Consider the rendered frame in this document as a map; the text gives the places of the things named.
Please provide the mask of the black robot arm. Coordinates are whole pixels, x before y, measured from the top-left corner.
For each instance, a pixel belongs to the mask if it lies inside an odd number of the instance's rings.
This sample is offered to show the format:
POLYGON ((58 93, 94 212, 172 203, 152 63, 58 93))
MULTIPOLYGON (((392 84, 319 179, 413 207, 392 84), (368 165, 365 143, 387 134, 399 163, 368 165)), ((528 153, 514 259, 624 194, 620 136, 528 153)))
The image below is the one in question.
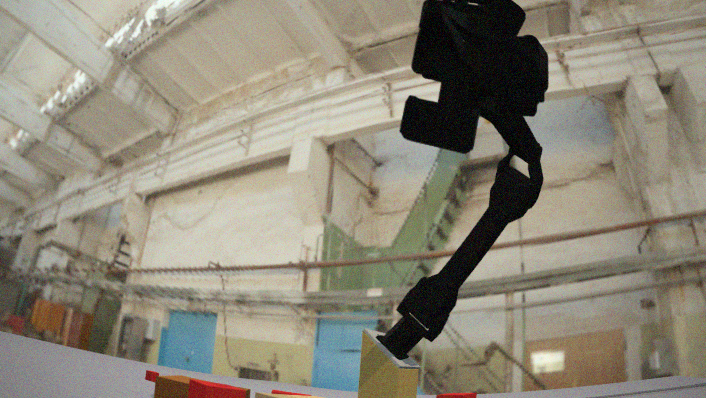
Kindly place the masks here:
POLYGON ((517 36, 526 13, 512 0, 478 4, 489 12, 491 68, 480 90, 467 93, 462 108, 478 109, 509 146, 498 163, 489 206, 471 233, 441 271, 423 277, 409 290, 396 311, 403 315, 384 336, 376 336, 399 360, 423 337, 439 336, 457 303, 458 289, 484 258, 509 222, 524 216, 537 202, 543 184, 542 147, 523 116, 537 113, 548 89, 548 55, 533 35, 517 36), (518 156, 528 163, 529 177, 510 166, 518 156), (411 315, 411 314, 412 315, 411 315), (414 319, 419 320, 422 325, 414 319), (426 330, 425 328, 429 329, 426 330))

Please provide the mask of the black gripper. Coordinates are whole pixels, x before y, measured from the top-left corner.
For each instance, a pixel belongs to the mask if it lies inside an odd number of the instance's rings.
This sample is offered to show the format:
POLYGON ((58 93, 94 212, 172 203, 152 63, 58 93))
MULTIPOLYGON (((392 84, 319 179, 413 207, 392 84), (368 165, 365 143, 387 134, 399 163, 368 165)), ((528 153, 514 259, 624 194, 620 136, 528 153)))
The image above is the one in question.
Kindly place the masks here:
POLYGON ((425 0, 412 70, 440 82, 438 102, 409 95, 400 124, 404 139, 467 154, 473 150, 480 112, 462 108, 491 68, 489 12, 496 0, 425 0), (455 2, 452 2, 455 1, 455 2), (455 94, 456 90, 458 93, 455 94), (457 97, 453 106, 454 94, 457 97))

